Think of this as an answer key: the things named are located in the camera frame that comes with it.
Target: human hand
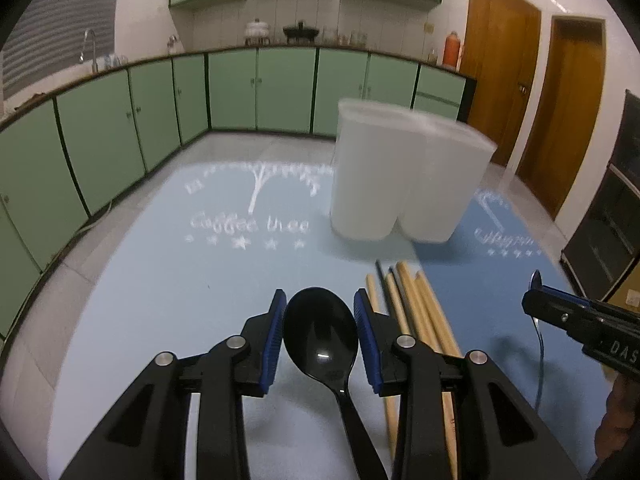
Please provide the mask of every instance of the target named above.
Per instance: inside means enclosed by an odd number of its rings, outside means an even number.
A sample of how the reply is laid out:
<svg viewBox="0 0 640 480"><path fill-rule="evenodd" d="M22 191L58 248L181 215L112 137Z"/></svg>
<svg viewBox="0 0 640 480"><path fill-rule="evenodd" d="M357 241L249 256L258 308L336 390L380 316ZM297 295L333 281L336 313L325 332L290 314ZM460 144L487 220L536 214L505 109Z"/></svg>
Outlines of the human hand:
<svg viewBox="0 0 640 480"><path fill-rule="evenodd" d="M639 401L640 384L618 375L607 397L607 413L596 430L596 456L601 462L625 446Z"/></svg>

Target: black spoon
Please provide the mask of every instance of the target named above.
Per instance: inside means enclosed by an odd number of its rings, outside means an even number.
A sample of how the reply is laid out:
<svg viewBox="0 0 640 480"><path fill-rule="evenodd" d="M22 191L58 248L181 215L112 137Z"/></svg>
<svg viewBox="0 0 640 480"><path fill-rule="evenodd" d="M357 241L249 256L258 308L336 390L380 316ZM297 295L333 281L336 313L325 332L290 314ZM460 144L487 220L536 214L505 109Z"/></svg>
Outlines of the black spoon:
<svg viewBox="0 0 640 480"><path fill-rule="evenodd" d="M349 374L358 353L351 311L330 290L306 288L289 301L283 334L300 371L334 393L358 476L386 480L385 468L349 396Z"/></svg>

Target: white plastic container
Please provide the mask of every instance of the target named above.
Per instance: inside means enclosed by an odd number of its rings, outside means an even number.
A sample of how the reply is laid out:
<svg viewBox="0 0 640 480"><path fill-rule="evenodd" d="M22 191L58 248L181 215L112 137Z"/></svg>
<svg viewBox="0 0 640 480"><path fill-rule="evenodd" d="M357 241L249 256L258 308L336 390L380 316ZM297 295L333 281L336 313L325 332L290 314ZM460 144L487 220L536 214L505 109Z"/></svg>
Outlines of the white plastic container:
<svg viewBox="0 0 640 480"><path fill-rule="evenodd" d="M421 242L446 242L460 222L496 149L467 124L425 112L420 171L399 216L404 234Z"/></svg>
<svg viewBox="0 0 640 480"><path fill-rule="evenodd" d="M392 231L424 158L424 128L408 108L340 100L331 206L339 235L382 240Z"/></svg>

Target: gray shutter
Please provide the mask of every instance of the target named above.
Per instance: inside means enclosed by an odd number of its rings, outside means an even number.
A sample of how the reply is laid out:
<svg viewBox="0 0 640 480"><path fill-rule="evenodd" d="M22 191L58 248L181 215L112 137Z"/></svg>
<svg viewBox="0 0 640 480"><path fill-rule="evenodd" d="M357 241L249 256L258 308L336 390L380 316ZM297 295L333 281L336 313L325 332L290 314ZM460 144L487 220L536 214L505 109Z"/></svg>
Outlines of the gray shutter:
<svg viewBox="0 0 640 480"><path fill-rule="evenodd" d="M113 52L115 9L116 0L32 0L2 49L4 98L78 63L86 28L95 31L97 56Z"/></svg>

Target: metal screw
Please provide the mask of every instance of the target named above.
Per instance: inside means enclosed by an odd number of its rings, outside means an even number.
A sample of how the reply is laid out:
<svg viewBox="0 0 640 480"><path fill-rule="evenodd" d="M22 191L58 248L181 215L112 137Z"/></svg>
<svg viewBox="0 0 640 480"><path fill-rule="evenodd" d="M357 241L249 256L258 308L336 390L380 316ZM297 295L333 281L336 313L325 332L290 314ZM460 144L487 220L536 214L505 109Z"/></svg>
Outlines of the metal screw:
<svg viewBox="0 0 640 480"><path fill-rule="evenodd" d="M415 339L410 335L401 335L396 339L396 343L398 343L399 347L411 348L415 346Z"/></svg>
<svg viewBox="0 0 640 480"><path fill-rule="evenodd" d="M473 352L471 352L471 354L469 354L469 359L471 359L472 363L483 365L489 358L481 350L474 350Z"/></svg>
<svg viewBox="0 0 640 480"><path fill-rule="evenodd" d="M171 352L160 352L154 359L158 366L170 365L174 360L174 355Z"/></svg>
<svg viewBox="0 0 640 480"><path fill-rule="evenodd" d="M241 335L233 335L226 340L226 345L233 350L238 350L246 345L246 339Z"/></svg>

